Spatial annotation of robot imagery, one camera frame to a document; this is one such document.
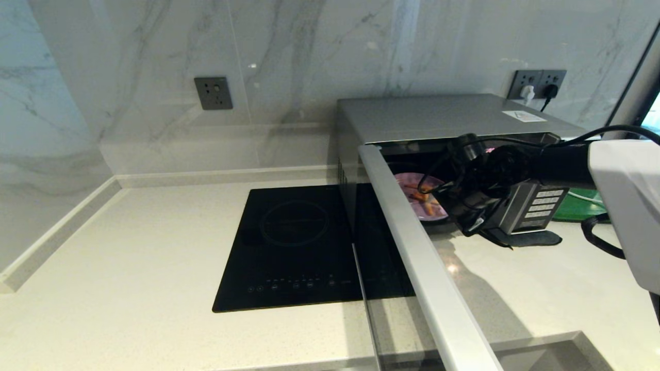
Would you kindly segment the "white paper label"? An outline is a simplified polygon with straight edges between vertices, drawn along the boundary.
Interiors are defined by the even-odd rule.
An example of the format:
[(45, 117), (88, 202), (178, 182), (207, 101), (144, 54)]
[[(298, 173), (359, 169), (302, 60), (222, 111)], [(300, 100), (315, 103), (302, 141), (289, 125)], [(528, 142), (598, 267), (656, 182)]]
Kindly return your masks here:
[(513, 117), (516, 120), (519, 120), (524, 123), (538, 123), (538, 122), (546, 122), (547, 120), (534, 115), (532, 113), (526, 112), (524, 110), (510, 110), (510, 111), (502, 111), (505, 115), (508, 115), (510, 117)]

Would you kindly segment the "purple plastic plate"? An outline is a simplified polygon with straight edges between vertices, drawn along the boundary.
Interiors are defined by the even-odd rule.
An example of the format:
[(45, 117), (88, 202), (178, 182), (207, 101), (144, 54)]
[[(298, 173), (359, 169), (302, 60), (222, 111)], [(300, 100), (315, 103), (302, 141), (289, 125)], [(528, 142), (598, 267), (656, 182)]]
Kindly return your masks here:
[(420, 174), (418, 172), (401, 172), (399, 174), (396, 174), (394, 178), (396, 179), (396, 181), (398, 181), (399, 188), (401, 188), (402, 192), (406, 196), (406, 199), (408, 200), (408, 203), (411, 206), (411, 209), (414, 211), (415, 216), (417, 216), (420, 221), (422, 221), (423, 223), (447, 222), (448, 214), (446, 213), (445, 209), (441, 206), (439, 201), (436, 199), (436, 197), (434, 197), (430, 192), (431, 189), (442, 185), (443, 181), (441, 181), (438, 178), (434, 178), (433, 176), (427, 176), (424, 183), (422, 184), (423, 192), (421, 193), (429, 193), (429, 195), (431, 195), (429, 201), (433, 202), (434, 204), (434, 209), (435, 209), (434, 216), (427, 216), (426, 213), (424, 213), (422, 202), (419, 200), (412, 199), (410, 197), (410, 194), (412, 192), (419, 192), (418, 185), (422, 179), (422, 176), (423, 174)]

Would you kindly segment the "grey single wall socket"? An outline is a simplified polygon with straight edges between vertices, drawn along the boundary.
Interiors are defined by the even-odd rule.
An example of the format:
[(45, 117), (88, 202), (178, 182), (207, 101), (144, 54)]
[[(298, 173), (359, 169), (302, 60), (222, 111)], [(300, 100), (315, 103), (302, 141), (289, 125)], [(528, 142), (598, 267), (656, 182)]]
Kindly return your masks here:
[(226, 77), (195, 77), (193, 81), (203, 110), (232, 110), (234, 108)]

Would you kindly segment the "grey double wall socket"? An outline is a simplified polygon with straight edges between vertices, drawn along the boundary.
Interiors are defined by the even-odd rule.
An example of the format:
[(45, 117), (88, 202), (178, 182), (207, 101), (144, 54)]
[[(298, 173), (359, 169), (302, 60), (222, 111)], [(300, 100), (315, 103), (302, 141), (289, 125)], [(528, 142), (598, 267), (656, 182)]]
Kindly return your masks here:
[(566, 74), (566, 70), (517, 70), (513, 75), (506, 98), (522, 99), (522, 89), (525, 86), (532, 86), (535, 99), (546, 99), (547, 87), (554, 85), (559, 91)]

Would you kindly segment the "black cloth pad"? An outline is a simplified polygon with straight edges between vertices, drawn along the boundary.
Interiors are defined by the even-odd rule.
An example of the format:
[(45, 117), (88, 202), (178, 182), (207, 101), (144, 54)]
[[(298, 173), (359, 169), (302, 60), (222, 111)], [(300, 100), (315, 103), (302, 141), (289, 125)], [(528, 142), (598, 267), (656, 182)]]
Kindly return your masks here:
[(546, 230), (523, 234), (505, 234), (502, 230), (493, 228), (481, 230), (478, 234), (497, 246), (509, 249), (514, 247), (556, 246), (563, 241), (563, 238), (559, 235)]

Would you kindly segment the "black induction cooktop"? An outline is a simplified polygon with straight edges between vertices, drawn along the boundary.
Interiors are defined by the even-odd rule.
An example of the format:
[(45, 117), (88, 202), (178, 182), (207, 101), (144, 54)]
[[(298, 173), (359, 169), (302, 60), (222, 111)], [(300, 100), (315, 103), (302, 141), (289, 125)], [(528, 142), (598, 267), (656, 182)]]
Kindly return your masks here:
[(362, 299), (339, 186), (250, 190), (214, 313)]

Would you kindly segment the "silver microwave oven body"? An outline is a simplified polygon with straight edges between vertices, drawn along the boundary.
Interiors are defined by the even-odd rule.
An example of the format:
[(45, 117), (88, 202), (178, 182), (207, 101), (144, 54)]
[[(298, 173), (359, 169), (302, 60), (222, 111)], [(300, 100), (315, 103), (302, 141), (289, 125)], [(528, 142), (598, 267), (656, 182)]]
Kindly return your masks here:
[[(502, 113), (510, 110), (524, 110), (547, 121), (524, 123)], [(361, 241), (392, 234), (361, 166), (359, 146), (377, 146), (394, 176), (401, 172), (423, 174), (418, 185), (419, 192), (423, 192), (427, 176), (443, 183), (453, 177), (447, 150), (458, 137), (473, 134), (485, 138), (486, 150), (491, 151), (501, 145), (501, 138), (551, 145), (577, 137), (582, 131), (576, 125), (493, 94), (340, 99), (336, 118), (340, 194), (353, 236)], [(481, 230), (497, 228), (505, 234), (546, 230), (568, 190), (521, 183)]]

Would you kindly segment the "green plastic cutting board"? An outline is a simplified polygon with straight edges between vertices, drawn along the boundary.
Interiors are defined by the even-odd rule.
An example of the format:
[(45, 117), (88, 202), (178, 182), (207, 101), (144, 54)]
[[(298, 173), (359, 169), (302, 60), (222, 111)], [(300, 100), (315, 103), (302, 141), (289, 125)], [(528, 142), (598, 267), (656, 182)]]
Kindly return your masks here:
[(606, 208), (597, 190), (570, 188), (552, 220), (557, 222), (576, 222), (606, 213)]

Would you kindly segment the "black glass microwave door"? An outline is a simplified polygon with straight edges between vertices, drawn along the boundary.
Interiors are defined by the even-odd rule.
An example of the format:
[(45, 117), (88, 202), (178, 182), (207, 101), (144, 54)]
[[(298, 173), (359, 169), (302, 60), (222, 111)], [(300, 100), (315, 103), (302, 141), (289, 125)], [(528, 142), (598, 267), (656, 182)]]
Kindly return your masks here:
[(447, 371), (503, 371), (452, 275), (375, 145), (358, 148)]

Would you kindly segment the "black power plug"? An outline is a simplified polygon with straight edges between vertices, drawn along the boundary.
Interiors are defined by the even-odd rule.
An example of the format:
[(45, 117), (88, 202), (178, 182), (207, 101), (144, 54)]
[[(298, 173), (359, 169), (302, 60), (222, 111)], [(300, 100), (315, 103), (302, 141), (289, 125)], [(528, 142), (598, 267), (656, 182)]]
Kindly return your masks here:
[(542, 92), (544, 103), (542, 105), (542, 108), (540, 109), (540, 112), (544, 112), (546, 107), (549, 105), (549, 103), (551, 103), (551, 101), (554, 98), (556, 98), (556, 96), (558, 95), (558, 90), (559, 90), (559, 86), (556, 83), (549, 84), (544, 88)]

